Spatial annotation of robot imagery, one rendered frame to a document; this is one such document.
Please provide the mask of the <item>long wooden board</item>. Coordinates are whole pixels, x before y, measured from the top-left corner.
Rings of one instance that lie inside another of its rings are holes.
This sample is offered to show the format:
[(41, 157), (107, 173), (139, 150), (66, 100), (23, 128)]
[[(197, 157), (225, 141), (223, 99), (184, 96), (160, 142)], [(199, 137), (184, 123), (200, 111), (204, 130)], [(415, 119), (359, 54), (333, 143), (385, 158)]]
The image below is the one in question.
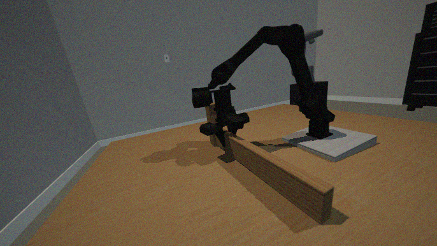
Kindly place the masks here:
[(323, 225), (331, 218), (334, 186), (225, 130), (227, 153), (263, 179), (312, 219)]

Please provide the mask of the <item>brown wooden post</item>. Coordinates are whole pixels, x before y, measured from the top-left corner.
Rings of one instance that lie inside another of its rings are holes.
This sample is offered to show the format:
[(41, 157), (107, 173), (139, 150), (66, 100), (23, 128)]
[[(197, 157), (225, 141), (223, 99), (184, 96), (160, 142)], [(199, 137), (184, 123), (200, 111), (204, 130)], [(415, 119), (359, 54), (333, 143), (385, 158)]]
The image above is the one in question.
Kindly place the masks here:
[[(216, 111), (214, 111), (215, 108), (215, 102), (211, 103), (210, 106), (205, 106), (206, 109), (206, 117), (207, 117), (207, 122), (212, 123), (212, 124), (216, 124), (218, 122), (215, 121), (215, 119), (217, 119), (217, 113)], [(214, 146), (217, 147), (217, 143), (216, 143), (216, 137), (215, 134), (210, 135), (210, 143)]]

